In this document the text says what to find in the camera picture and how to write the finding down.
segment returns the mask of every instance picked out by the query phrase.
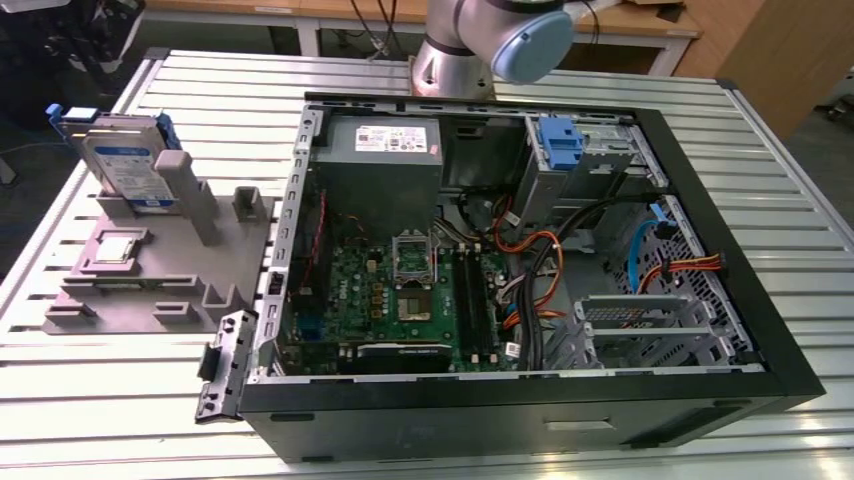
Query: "motherboard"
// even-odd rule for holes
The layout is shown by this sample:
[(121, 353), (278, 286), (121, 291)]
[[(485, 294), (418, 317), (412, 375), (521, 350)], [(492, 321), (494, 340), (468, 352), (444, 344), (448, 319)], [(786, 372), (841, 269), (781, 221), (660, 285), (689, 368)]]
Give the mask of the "motherboard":
[[(392, 246), (334, 249), (326, 312), (295, 312), (301, 341), (282, 346), (287, 373), (353, 373), (365, 368), (354, 362), (361, 347), (369, 356), (424, 362), (425, 369), (434, 369), (437, 361), (450, 362), (450, 372), (512, 368), (510, 359), (497, 354), (498, 323), (489, 300), (505, 282), (504, 256), (480, 246), (428, 252), (406, 243), (397, 251)], [(432, 278), (402, 283), (408, 272), (432, 272)], [(384, 365), (390, 368), (388, 358)]]

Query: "ram slot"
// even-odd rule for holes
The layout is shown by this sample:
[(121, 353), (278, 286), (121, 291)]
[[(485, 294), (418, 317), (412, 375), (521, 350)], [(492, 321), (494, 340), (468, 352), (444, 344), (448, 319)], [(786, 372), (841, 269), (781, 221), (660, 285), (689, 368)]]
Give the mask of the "ram slot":
[(464, 356), (476, 352), (476, 332), (472, 323), (472, 308), (469, 300), (469, 281), (466, 279), (468, 252), (454, 253), (454, 301), (457, 303), (457, 330), (460, 349)]
[(486, 279), (481, 267), (481, 256), (477, 253), (470, 253), (466, 256), (466, 280), (476, 350), (480, 355), (489, 356), (493, 353), (493, 328), (488, 312)]

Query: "blue drive bay latch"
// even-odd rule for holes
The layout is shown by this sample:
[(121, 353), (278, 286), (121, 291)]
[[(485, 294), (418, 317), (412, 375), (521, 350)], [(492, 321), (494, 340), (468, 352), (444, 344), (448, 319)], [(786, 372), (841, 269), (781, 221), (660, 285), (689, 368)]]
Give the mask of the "blue drive bay latch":
[(585, 136), (578, 133), (573, 120), (542, 117), (540, 137), (549, 154), (549, 166), (554, 170), (573, 170), (585, 153)]

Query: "label sticker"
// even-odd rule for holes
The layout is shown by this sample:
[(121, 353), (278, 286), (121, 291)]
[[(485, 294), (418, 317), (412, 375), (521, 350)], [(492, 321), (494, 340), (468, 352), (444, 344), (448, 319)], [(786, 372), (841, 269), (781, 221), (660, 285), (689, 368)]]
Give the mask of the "label sticker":
[(510, 358), (520, 358), (520, 355), (522, 355), (522, 345), (508, 342), (508, 345), (505, 345), (505, 355)]
[(166, 180), (154, 170), (155, 159), (146, 148), (95, 147), (105, 174), (122, 196), (141, 207), (169, 207), (175, 203)]
[(522, 220), (520, 218), (520, 216), (513, 213), (512, 211), (508, 211), (508, 215), (505, 215), (505, 220), (508, 220), (508, 222), (514, 226), (518, 227), (520, 226), (520, 221)]
[(255, 7), (255, 11), (263, 13), (294, 13), (293, 8), (285, 7)]
[(428, 128), (363, 125), (357, 130), (357, 152), (428, 153)]

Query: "metal slotted table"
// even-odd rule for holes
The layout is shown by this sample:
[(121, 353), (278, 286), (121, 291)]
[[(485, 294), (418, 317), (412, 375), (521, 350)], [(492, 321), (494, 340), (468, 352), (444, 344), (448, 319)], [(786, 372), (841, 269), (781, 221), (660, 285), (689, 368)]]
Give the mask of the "metal slotted table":
[[(215, 193), (249, 184), (281, 195), (307, 90), (408, 94), (408, 67), (173, 51), (143, 62), (115, 111), (166, 109), (195, 158), (197, 175)], [(676, 449), (285, 464), (246, 423), (194, 424), (197, 362), (209, 334), (49, 336), (41, 331), (61, 279), (101, 214), (93, 198), (98, 184), (81, 164), (0, 286), (5, 479), (310, 473), (350, 478), (851, 478), (854, 236), (741, 93), (712, 80), (572, 72), (530, 86), (498, 83), (497, 90), (502, 100), (664, 112), (828, 395)]]

